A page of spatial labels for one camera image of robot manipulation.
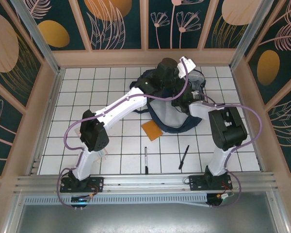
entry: backpack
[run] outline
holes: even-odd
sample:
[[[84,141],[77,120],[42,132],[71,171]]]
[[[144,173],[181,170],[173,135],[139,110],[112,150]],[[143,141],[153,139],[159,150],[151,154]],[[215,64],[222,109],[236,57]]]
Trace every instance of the backpack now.
[[[154,69],[146,70],[137,81],[153,72]],[[130,89],[135,86],[137,82],[132,82],[130,84]],[[202,72],[194,69],[189,74],[189,84],[192,90],[198,90],[203,92],[206,80]],[[171,89],[165,89],[162,93],[162,98],[173,97],[174,93]],[[134,112],[142,114],[149,112],[154,122],[158,127],[166,133],[183,133],[195,126],[197,126],[202,120],[199,117],[188,116],[185,113],[180,112],[174,106],[171,106],[171,101],[153,100],[152,102],[147,102],[147,109],[144,110],[134,110]]]

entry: gray floor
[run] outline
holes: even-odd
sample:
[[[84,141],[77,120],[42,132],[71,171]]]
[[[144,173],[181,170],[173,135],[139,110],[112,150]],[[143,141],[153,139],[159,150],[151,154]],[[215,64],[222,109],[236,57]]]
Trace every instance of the gray floor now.
[[[243,193],[231,207],[184,204],[24,207],[18,233],[274,233],[264,193]]]

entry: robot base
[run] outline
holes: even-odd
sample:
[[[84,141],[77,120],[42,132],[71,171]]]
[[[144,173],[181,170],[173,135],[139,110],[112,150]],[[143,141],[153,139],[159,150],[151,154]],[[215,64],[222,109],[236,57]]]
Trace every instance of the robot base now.
[[[88,177],[79,181],[70,171],[68,177],[62,178],[61,193],[101,193],[103,190],[103,177]]]
[[[191,191],[201,190],[225,190],[222,185],[224,183],[230,189],[233,189],[231,177],[225,173],[221,176],[213,176],[206,166],[204,175],[189,176],[189,184]]]

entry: robotic arm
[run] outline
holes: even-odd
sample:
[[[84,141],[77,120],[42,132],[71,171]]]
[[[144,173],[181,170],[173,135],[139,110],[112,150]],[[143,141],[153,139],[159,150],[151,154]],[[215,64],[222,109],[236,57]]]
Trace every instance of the robotic arm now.
[[[188,72],[191,72],[195,68],[195,64],[185,57],[182,59]],[[175,94],[178,94],[184,87],[185,81],[182,79],[184,76],[185,70],[182,63],[177,64],[173,59],[164,58],[153,72],[139,80],[135,87],[122,98],[95,113],[90,110],[84,112],[83,119],[95,115],[102,116],[94,120],[84,121],[81,124],[81,142],[84,151],[79,166],[69,172],[69,185],[77,187],[79,191],[87,186],[93,162],[103,153],[102,150],[109,143],[107,131],[128,113],[153,100],[145,96],[130,99],[130,96],[145,94],[161,98],[166,89],[171,89]],[[124,99],[127,101],[124,101],[120,107],[113,108]],[[173,102],[173,105],[179,106],[188,115],[210,121],[216,148],[212,161],[206,169],[205,181],[209,187],[215,188],[216,183],[218,183],[216,177],[227,176],[224,168],[226,157],[235,146],[240,145],[246,139],[247,132],[236,108],[213,106],[202,99],[201,95],[192,91],[191,85],[187,85],[182,95]]]

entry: orange sponge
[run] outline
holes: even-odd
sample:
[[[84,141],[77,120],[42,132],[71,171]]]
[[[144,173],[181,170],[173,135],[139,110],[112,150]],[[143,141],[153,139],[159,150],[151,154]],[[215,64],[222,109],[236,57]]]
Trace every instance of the orange sponge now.
[[[146,135],[149,137],[151,141],[155,140],[156,138],[162,136],[163,132],[158,127],[158,125],[154,122],[154,120],[148,121],[147,123],[141,126]]]

